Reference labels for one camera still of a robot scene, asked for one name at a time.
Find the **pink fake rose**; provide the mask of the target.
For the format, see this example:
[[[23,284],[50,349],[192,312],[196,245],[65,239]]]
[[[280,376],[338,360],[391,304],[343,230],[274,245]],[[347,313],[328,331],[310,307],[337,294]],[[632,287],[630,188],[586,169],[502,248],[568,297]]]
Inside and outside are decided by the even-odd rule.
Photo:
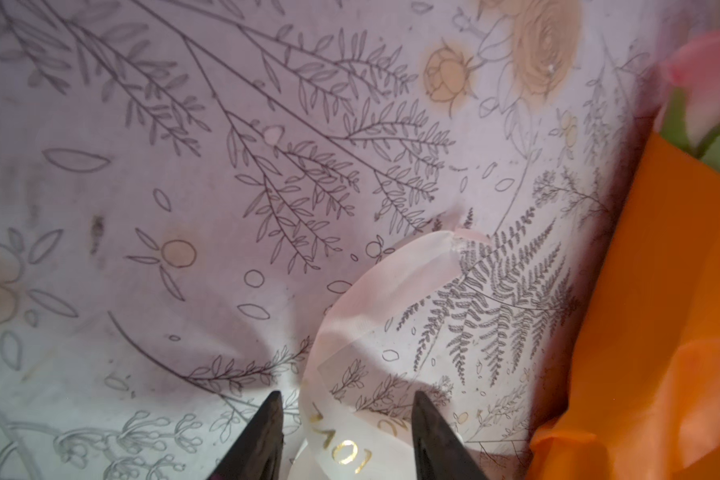
[[[701,156],[720,135],[720,30],[689,40],[660,64],[669,98],[654,130]]]

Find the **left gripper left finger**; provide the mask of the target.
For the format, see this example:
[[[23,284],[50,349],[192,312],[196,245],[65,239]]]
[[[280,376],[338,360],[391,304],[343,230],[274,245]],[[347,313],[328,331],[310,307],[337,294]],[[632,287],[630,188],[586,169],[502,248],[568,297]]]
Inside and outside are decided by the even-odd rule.
[[[208,480],[279,478],[284,412],[280,391],[270,393]]]

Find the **white ribbon strip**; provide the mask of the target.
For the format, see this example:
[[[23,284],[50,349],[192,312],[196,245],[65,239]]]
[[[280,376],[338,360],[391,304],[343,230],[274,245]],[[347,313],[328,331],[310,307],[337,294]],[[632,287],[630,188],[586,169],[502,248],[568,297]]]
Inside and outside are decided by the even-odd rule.
[[[291,479],[413,479],[410,425],[363,413],[338,390],[352,381],[357,361],[374,380],[405,372],[406,346],[385,346],[388,321],[457,279],[471,254],[490,252],[491,240],[470,230],[425,234],[361,276],[327,311],[303,374],[299,412],[305,440]]]

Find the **orange wrapping paper sheet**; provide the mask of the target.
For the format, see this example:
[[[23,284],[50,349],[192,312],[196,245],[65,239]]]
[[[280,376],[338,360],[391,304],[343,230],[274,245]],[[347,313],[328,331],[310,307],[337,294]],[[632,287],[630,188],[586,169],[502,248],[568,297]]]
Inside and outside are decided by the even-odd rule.
[[[531,479],[720,479],[720,174],[652,135]]]

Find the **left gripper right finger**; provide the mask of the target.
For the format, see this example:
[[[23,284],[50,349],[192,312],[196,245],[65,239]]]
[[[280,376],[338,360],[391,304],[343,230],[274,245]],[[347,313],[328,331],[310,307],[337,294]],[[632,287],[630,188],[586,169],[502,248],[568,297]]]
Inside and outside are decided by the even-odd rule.
[[[423,391],[414,396],[412,440],[418,480],[487,480]]]

